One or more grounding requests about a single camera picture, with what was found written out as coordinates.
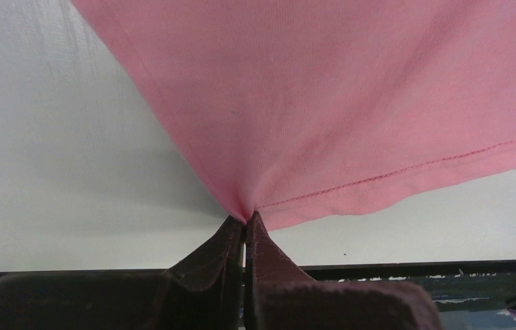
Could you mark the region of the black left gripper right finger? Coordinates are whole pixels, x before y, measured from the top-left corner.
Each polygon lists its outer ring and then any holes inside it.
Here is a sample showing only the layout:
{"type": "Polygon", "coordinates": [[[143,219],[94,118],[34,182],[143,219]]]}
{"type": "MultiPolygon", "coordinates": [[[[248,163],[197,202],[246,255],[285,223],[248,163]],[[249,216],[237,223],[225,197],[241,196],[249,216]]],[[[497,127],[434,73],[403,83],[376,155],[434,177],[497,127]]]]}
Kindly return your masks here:
{"type": "Polygon", "coordinates": [[[258,212],[246,225],[246,329],[442,329],[420,286],[323,282],[298,267],[270,238],[258,212]]]}

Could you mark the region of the pink t-shirt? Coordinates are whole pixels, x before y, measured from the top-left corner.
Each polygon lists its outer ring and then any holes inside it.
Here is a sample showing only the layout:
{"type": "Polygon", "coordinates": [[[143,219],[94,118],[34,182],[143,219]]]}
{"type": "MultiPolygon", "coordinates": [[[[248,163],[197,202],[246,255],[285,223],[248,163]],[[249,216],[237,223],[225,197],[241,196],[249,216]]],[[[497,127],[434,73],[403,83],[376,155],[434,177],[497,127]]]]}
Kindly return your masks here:
{"type": "Polygon", "coordinates": [[[286,228],[516,169],[516,1],[75,1],[218,203],[286,228]]]}

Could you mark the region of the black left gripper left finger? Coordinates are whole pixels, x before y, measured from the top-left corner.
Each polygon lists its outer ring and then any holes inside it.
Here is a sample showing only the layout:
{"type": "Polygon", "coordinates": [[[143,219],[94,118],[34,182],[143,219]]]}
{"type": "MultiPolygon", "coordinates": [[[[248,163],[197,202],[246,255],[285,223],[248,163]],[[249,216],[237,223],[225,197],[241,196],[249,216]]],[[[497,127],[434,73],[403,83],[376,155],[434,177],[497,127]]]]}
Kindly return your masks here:
{"type": "Polygon", "coordinates": [[[237,329],[243,224],[161,270],[0,277],[0,329],[237,329]]]}

